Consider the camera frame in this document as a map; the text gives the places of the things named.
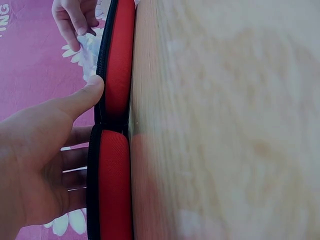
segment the hand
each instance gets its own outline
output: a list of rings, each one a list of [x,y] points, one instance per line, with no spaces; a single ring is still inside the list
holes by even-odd
[[[88,148],[60,149],[89,141],[91,127],[73,123],[103,90],[103,80],[93,76],[80,91],[0,123],[0,236],[85,207],[86,170],[63,171],[86,166]]]
[[[77,52],[80,44],[76,33],[83,35],[87,32],[95,35],[91,29],[99,25],[96,19],[97,0],[54,0],[52,15],[59,31],[70,48]]]

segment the white letter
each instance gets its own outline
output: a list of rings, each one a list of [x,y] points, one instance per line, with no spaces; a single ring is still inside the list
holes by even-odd
[[[9,5],[8,4],[3,4],[0,5],[0,15],[6,15],[9,12]]]
[[[0,26],[8,25],[9,15],[0,16]]]

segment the fingernail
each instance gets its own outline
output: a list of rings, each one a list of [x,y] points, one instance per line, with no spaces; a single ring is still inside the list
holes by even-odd
[[[80,27],[77,31],[78,35],[84,35],[87,32],[87,28],[86,27]]]
[[[100,84],[103,81],[103,79],[98,76],[98,75],[93,75],[89,78],[88,82],[87,82],[87,86],[88,85],[97,85]]]

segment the zipper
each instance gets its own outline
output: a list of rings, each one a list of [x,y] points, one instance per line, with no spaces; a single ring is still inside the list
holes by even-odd
[[[114,22],[116,18],[117,6],[118,0],[111,0],[109,11],[106,17],[106,22],[104,25],[98,61],[96,65],[96,74],[103,79],[105,86],[107,82],[107,66],[109,60],[108,56],[111,45]],[[107,122],[106,87],[104,87],[104,91],[102,97],[100,98],[100,101],[94,106],[94,122],[96,124],[103,124]]]
[[[102,126],[94,125],[90,135],[87,177],[86,177],[86,218],[88,240],[100,240],[99,212],[99,153]]]

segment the pink tablecloth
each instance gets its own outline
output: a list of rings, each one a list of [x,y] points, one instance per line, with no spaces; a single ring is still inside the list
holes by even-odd
[[[79,55],[60,36],[51,5],[47,0],[0,0],[0,120],[85,84]],[[96,15],[104,20],[100,4]],[[76,121],[92,123],[92,111]],[[86,228],[86,209],[80,209],[46,225],[23,228],[17,239],[84,240]]]

